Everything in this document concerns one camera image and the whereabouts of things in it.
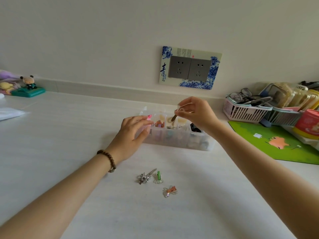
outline white plastic bag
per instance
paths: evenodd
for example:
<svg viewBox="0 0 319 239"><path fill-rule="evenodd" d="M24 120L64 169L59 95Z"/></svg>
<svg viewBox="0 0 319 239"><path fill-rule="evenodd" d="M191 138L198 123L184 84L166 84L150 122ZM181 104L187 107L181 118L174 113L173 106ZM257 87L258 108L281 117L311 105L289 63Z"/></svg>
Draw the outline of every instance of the white plastic bag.
<svg viewBox="0 0 319 239"><path fill-rule="evenodd" d="M16 110L9 107L3 107L3 108L0 108L0 121L14 118L14 117L19 117L23 114L25 114L24 111Z"/></svg>

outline teal box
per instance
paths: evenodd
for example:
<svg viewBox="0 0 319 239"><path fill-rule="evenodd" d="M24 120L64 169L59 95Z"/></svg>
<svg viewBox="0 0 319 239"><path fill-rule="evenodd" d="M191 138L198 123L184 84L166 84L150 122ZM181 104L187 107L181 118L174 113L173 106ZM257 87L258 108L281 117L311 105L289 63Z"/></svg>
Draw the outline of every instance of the teal box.
<svg viewBox="0 0 319 239"><path fill-rule="evenodd" d="M11 91L11 95L31 98L34 96L38 96L44 92L45 92L45 88L27 89L22 87L22 88Z"/></svg>

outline red container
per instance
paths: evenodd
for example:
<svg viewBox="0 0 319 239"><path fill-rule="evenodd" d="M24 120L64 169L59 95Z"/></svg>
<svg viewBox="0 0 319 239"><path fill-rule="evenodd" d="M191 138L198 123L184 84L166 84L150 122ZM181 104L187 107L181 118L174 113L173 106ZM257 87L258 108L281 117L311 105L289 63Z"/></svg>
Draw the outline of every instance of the red container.
<svg viewBox="0 0 319 239"><path fill-rule="evenodd" d="M319 139L319 111L306 110L293 128L293 131L299 135Z"/></svg>

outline outlet cover sticker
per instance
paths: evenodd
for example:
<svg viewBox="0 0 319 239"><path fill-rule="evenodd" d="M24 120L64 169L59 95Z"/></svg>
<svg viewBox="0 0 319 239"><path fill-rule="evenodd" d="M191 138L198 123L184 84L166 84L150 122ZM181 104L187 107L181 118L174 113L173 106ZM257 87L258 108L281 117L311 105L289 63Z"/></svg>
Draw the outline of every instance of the outlet cover sticker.
<svg viewBox="0 0 319 239"><path fill-rule="evenodd" d="M192 59L211 60L211 66L206 81L182 80L168 76L169 63L172 56L187 57ZM192 49L173 48L163 46L159 83L163 85L184 86L190 88L211 90L217 75L221 60L221 53L206 52Z"/></svg>

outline brown bracelet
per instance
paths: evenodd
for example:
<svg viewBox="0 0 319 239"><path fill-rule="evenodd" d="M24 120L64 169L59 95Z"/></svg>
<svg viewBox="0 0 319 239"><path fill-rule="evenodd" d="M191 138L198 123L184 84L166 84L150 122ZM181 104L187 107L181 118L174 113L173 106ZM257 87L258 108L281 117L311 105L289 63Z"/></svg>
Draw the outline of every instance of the brown bracelet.
<svg viewBox="0 0 319 239"><path fill-rule="evenodd" d="M108 159L111 162L111 167L112 167L108 172L109 173L113 173L115 171L115 169L116 169L116 165L115 165L113 157L109 153L105 152L104 150L99 150L96 154L103 154L106 157L108 157Z"/></svg>

